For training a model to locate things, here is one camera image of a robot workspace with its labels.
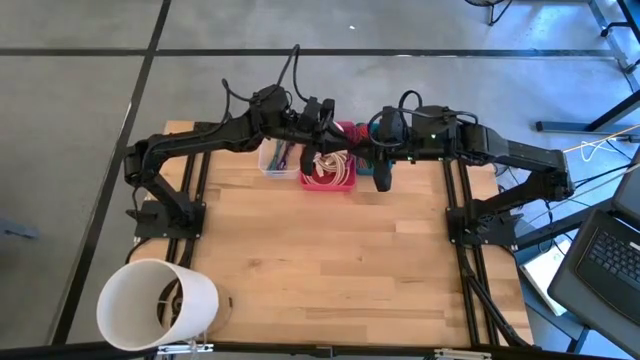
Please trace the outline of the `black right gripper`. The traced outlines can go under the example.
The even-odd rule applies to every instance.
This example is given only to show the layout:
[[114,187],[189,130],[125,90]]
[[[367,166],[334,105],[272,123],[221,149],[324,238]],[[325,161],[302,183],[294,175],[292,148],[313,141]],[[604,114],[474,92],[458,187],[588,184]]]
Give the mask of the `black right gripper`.
[[374,183],[378,192],[388,192],[392,184],[391,165],[394,164],[394,154],[400,150],[400,146],[373,145],[372,164],[374,168]]

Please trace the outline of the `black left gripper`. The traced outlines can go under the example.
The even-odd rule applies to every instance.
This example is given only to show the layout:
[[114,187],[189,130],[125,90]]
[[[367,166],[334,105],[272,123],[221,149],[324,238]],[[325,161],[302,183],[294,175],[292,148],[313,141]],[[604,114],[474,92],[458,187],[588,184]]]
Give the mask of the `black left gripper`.
[[313,174],[317,151],[333,153],[350,148],[350,141],[346,134],[335,126],[329,128],[318,126],[295,127],[293,141],[305,146],[302,148],[299,158],[300,173],[304,175]]

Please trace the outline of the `teal plastic bin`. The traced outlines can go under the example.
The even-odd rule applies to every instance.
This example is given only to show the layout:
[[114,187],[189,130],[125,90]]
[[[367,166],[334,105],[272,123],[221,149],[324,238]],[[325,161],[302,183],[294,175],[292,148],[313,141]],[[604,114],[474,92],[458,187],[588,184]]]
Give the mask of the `teal plastic bin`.
[[[367,125],[365,123],[356,123],[356,133],[360,140],[366,140],[368,138]],[[357,157],[356,172],[361,176],[372,176],[374,173],[374,168],[370,161],[361,157]]]

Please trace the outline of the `pink plastic bin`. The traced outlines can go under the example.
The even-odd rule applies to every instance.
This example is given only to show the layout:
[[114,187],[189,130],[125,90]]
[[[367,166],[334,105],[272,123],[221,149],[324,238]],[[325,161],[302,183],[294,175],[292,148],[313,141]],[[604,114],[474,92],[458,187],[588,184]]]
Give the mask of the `pink plastic bin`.
[[315,155],[312,175],[299,175],[304,190],[327,192],[350,192],[356,185],[355,157],[346,150],[327,155]]

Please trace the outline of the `clear plastic bin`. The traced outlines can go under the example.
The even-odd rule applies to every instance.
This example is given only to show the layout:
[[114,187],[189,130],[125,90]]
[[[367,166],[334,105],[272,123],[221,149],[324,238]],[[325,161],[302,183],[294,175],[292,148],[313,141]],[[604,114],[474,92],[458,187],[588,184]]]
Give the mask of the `clear plastic bin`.
[[268,177],[295,179],[300,172],[302,146],[293,142],[266,139],[259,147],[258,168]]

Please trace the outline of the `white plastic cylinder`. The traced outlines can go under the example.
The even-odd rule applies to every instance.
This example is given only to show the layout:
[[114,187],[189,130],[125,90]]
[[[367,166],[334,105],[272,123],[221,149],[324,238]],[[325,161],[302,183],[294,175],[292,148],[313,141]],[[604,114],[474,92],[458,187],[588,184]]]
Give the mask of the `white plastic cylinder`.
[[[181,285],[181,310],[173,325],[158,319],[162,291]],[[117,270],[104,285],[96,307],[103,338],[125,351],[141,351],[196,337],[219,310],[218,289],[207,276],[158,259],[142,259]]]

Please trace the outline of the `black desk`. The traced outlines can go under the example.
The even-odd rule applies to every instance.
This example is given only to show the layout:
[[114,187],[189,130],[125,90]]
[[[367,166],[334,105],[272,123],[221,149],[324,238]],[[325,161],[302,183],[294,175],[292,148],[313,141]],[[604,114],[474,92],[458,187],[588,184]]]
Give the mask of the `black desk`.
[[627,115],[640,108],[640,90],[635,91],[620,103],[612,107],[596,120],[590,123],[538,121],[535,129],[538,132],[554,133],[582,133],[582,134],[607,134],[612,135],[621,132],[624,127],[617,125]]

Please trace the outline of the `white flat box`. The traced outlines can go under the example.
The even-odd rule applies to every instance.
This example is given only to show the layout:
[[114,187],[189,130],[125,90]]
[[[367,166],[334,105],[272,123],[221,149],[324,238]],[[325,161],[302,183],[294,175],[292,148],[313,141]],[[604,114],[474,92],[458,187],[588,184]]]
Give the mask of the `white flat box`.
[[564,239],[556,242],[546,252],[529,257],[522,256],[518,260],[524,276],[555,316],[564,315],[567,309],[552,299],[548,290],[570,246],[571,241]]

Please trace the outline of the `dark grey laptop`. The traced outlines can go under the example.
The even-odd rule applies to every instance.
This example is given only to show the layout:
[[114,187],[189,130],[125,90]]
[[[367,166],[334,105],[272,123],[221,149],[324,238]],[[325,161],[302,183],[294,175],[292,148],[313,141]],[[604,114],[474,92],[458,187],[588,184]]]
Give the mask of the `dark grey laptop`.
[[640,360],[640,160],[624,172],[611,208],[581,223],[548,294]]

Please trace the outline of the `black aluminium table frame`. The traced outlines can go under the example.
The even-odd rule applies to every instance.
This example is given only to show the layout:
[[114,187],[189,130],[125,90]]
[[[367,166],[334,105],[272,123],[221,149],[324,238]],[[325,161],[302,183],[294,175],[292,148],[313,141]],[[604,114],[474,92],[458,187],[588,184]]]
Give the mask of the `black aluminium table frame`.
[[268,177],[257,153],[213,153],[205,224],[192,268],[231,297],[217,351],[424,356],[489,339],[466,317],[445,211],[461,193],[456,167],[397,164],[380,193],[368,177],[347,192]]

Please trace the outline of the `silver metal bracket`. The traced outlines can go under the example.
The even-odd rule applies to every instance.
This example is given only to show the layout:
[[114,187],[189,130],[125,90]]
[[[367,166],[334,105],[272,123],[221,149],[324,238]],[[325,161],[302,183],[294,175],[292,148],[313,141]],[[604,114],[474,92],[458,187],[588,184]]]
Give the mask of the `silver metal bracket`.
[[214,345],[212,343],[186,343],[186,344],[170,344],[162,345],[157,349],[158,355],[179,355],[179,354],[191,354],[198,355],[202,353],[211,353],[214,351]]
[[434,360],[493,360],[491,353],[476,352],[470,350],[458,350],[450,348],[436,349]]

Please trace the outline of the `grey desk leg frame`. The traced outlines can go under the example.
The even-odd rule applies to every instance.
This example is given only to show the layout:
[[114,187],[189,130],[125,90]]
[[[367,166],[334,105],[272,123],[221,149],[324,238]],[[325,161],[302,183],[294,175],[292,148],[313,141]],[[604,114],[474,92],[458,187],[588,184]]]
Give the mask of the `grey desk leg frame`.
[[621,29],[628,31],[635,43],[640,46],[640,0],[611,0],[613,9],[620,13],[618,18],[610,20],[600,6],[605,0],[587,0],[587,4],[600,28],[600,37],[603,38],[614,53],[621,73],[629,84],[632,92],[640,90],[640,81],[636,75],[640,75],[640,50],[639,54],[629,59],[624,49],[616,38],[616,31]]

